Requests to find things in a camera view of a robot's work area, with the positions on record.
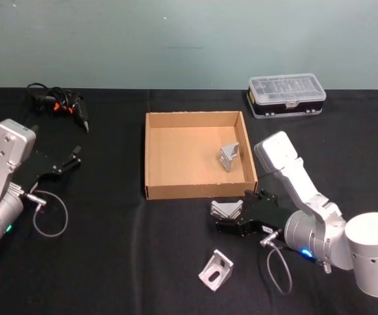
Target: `open cardboard box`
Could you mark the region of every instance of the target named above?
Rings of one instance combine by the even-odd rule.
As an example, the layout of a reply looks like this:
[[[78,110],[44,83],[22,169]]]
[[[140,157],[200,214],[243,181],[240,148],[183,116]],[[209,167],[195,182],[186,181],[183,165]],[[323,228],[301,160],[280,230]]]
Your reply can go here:
[[[244,196],[257,187],[241,112],[147,113],[145,137],[147,199]],[[218,157],[236,141],[228,173]]]

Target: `plastic storage case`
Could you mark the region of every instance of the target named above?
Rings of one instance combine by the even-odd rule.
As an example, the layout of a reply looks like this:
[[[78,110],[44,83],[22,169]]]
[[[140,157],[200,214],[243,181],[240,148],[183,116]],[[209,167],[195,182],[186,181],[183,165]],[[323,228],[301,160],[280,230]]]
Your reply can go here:
[[[247,101],[258,119],[317,115],[326,93],[311,73],[252,77]]]

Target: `power cord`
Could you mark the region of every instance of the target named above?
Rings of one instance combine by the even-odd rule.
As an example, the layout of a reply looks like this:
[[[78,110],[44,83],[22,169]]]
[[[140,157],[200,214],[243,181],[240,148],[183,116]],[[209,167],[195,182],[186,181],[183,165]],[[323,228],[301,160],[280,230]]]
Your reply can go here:
[[[272,247],[272,250],[269,252],[268,254],[268,257],[266,258],[266,267],[268,269],[268,273],[269,273],[269,276],[272,280],[272,282],[274,283],[276,289],[282,294],[282,295],[288,295],[291,293],[291,291],[293,290],[293,278],[291,277],[291,273],[289,271],[289,268],[288,268],[288,264],[287,264],[287,261],[284,259],[284,256],[282,255],[280,249],[282,248],[279,248],[277,247],[273,240],[275,240],[276,238],[278,237],[278,232],[275,231],[271,234],[269,234],[267,237],[265,237],[263,240],[261,240],[261,245],[263,247],[266,247],[266,246],[269,246],[269,247]],[[281,261],[282,261],[282,264],[285,268],[285,271],[287,272],[287,276],[288,276],[288,290],[287,291],[282,291],[280,285],[277,283],[277,281],[275,280],[275,277],[270,269],[270,258],[272,256],[272,254],[274,252],[277,252],[278,256],[281,258]]]
[[[62,87],[47,87],[34,82],[26,87],[32,106],[38,111],[47,110],[54,113],[73,115],[75,120],[89,132],[89,115],[83,96]]]
[[[57,195],[55,195],[55,194],[53,194],[53,193],[51,193],[51,192],[47,192],[46,190],[35,190],[35,192],[39,192],[39,193],[41,193],[41,194],[46,194],[46,195],[52,196],[52,197],[56,198],[56,199],[61,203],[61,205],[63,206],[64,211],[65,211],[65,224],[64,224],[64,227],[61,229],[61,231],[59,231],[58,233],[55,233],[55,234],[44,233],[44,231],[42,231],[42,230],[37,226],[37,223],[36,223],[36,217],[37,217],[37,214],[39,213],[39,211],[40,211],[40,209],[41,209],[40,207],[38,207],[38,208],[36,208],[36,211],[35,211],[35,213],[34,213],[34,215],[33,215],[33,225],[34,225],[34,228],[36,229],[36,231],[37,231],[39,234],[41,234],[41,235],[43,235],[43,236],[45,236],[45,237],[47,237],[47,238],[55,238],[55,237],[61,235],[62,233],[65,232],[66,227],[68,226],[68,210],[66,209],[66,205],[65,205],[65,203],[64,203],[64,202],[62,201],[62,199],[60,199]]]

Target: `light blue wall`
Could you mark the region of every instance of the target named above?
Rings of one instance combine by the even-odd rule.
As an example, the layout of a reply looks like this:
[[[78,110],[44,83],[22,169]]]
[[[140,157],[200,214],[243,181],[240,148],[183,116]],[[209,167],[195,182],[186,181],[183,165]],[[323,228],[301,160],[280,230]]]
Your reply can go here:
[[[0,87],[378,89],[378,0],[0,0]]]

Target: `table surface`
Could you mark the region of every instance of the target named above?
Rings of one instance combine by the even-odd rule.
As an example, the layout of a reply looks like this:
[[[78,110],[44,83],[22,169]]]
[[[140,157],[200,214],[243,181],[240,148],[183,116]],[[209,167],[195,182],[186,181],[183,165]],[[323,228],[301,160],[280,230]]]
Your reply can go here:
[[[242,91],[85,89],[88,135],[70,117],[26,117],[24,93],[0,89],[0,121],[38,124],[35,147],[56,158],[82,145],[83,163],[60,182],[42,185],[68,206],[62,237],[37,234],[27,207],[1,240],[0,314],[378,314],[378,299],[358,289],[353,272],[325,275],[290,252],[284,255],[293,292],[280,295],[266,272],[260,236],[218,234],[211,199],[146,201],[143,158],[146,112],[241,110],[251,145],[284,130],[316,187],[348,220],[378,211],[378,91],[327,91],[321,115],[256,120]],[[294,209],[275,178],[264,177],[260,187]],[[212,293],[198,273],[216,248],[234,270]],[[284,281],[280,264],[274,268]]]

